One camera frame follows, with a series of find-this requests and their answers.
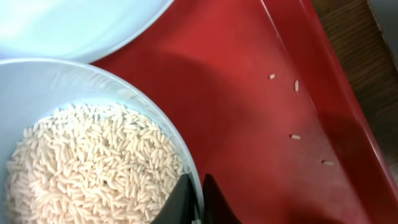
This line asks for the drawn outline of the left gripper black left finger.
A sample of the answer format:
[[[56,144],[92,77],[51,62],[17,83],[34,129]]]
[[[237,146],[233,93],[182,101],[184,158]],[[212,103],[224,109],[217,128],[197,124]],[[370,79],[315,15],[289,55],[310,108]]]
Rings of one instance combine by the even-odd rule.
[[[195,193],[189,175],[182,174],[151,224],[191,224],[194,216]]]

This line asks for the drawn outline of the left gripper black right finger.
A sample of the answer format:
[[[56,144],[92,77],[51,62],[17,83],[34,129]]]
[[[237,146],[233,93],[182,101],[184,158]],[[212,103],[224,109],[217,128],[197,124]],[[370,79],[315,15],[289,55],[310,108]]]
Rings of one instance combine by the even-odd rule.
[[[203,181],[206,224],[242,224],[226,201],[215,178],[206,174]]]

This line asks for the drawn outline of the pile of white rice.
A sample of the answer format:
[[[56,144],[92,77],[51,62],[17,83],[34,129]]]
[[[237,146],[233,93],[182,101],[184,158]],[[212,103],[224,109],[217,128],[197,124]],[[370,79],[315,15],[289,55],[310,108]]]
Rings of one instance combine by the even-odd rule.
[[[11,223],[150,223],[183,163],[144,114],[80,104],[26,128],[6,169]]]

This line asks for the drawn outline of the light blue rice bowl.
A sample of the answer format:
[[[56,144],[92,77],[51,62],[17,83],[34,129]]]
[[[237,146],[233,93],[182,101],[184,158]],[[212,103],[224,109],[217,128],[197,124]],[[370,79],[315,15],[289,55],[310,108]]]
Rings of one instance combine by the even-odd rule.
[[[68,104],[119,103],[145,114],[171,138],[195,191],[195,218],[205,219],[201,181],[190,151],[165,113],[143,92],[98,67],[51,58],[1,61],[1,182],[23,130]]]

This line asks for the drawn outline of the grey dishwasher rack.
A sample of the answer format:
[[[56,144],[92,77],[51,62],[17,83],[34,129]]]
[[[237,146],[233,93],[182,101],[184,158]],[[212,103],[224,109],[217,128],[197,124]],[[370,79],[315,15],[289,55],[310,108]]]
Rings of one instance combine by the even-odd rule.
[[[368,5],[397,68],[397,0],[368,0]]]

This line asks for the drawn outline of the red serving tray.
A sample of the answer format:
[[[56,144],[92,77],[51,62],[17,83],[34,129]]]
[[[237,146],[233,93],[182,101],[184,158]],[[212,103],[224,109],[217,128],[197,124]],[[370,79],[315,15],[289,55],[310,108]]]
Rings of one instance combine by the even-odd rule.
[[[243,223],[397,222],[397,187],[310,1],[175,1],[96,65],[162,109]]]

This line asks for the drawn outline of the large light blue plate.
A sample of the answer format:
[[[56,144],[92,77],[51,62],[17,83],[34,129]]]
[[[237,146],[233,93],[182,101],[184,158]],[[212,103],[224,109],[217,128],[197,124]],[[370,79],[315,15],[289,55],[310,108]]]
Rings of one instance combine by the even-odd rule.
[[[1,58],[83,63],[124,47],[173,0],[1,0]]]

